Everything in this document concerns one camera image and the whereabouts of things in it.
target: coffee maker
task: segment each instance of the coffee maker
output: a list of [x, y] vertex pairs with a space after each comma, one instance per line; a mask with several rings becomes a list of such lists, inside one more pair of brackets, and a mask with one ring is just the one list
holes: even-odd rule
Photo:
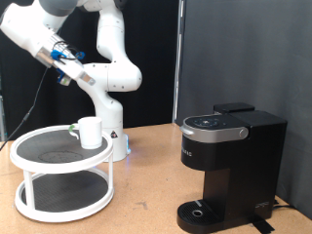
[[204, 171], [205, 182], [203, 199], [178, 208], [180, 228], [213, 233], [271, 217], [286, 127], [287, 121], [245, 103], [186, 118], [181, 161]]

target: white round stand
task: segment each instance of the white round stand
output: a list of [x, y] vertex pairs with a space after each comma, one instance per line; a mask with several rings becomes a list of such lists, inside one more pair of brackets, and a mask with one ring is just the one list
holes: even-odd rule
[[[81, 150], [73, 140], [75, 137], [68, 134], [67, 138], [68, 128], [56, 126], [36, 130], [12, 144], [10, 158], [23, 169], [24, 175], [16, 193], [16, 206], [31, 219], [45, 222], [80, 219], [100, 211], [113, 197], [111, 137], [103, 132], [102, 148]], [[105, 160], [109, 162], [108, 175], [93, 168]]]

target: white cup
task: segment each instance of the white cup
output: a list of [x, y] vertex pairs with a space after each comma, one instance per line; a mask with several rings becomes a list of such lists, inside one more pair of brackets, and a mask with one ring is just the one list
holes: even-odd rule
[[[78, 125], [81, 147], [85, 149], [96, 149], [101, 147], [101, 119], [99, 117], [84, 117], [78, 120]], [[78, 135], [72, 132], [74, 128], [75, 125], [71, 125], [69, 127], [69, 133], [79, 139]]]

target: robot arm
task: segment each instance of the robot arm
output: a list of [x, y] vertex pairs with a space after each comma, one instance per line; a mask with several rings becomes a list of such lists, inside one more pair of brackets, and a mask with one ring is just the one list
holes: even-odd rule
[[97, 51], [111, 63], [103, 68], [99, 68], [100, 64], [87, 64], [85, 68], [87, 73], [97, 73], [97, 77], [100, 74], [105, 76], [106, 92], [135, 91], [142, 81], [140, 70], [128, 59], [125, 51], [125, 24], [121, 10], [126, 2], [127, 0], [80, 0], [77, 4], [84, 12], [99, 12]]
[[70, 79], [82, 79], [92, 84], [95, 81], [86, 74], [83, 65], [61, 43], [63, 39], [56, 34], [76, 7], [77, 0], [64, 1], [66, 4], [62, 8], [57, 8], [54, 5], [56, 2], [35, 0], [28, 7], [13, 3], [3, 14], [0, 28], [12, 41], [29, 51], [44, 65], [58, 69], [63, 85], [68, 85]]
[[[68, 85], [70, 79], [93, 100], [102, 128], [113, 136], [114, 161], [129, 153], [123, 132], [123, 106], [108, 92], [135, 91], [141, 84], [140, 70], [125, 52], [125, 25], [121, 9], [127, 0], [34, 0], [29, 7], [11, 4], [0, 19], [0, 29], [17, 45], [29, 51], [47, 67], [54, 66]], [[97, 29], [97, 50], [111, 63], [82, 65], [62, 44], [56, 32], [78, 6], [100, 14]], [[54, 52], [61, 55], [54, 57]]]

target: wooden table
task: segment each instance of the wooden table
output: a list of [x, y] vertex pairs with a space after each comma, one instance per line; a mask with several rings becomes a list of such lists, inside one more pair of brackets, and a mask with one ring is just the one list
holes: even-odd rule
[[[44, 223], [23, 217], [15, 208], [22, 170], [10, 161], [8, 143], [0, 154], [0, 233], [185, 233], [176, 224], [176, 209], [202, 198], [204, 172], [180, 161], [181, 132], [167, 124], [125, 130], [132, 153], [114, 163], [115, 195], [97, 214], [68, 223]], [[98, 166], [107, 172], [107, 164]], [[311, 234], [311, 220], [296, 210], [279, 209], [267, 220], [275, 234]], [[252, 225], [218, 233], [258, 234]]]

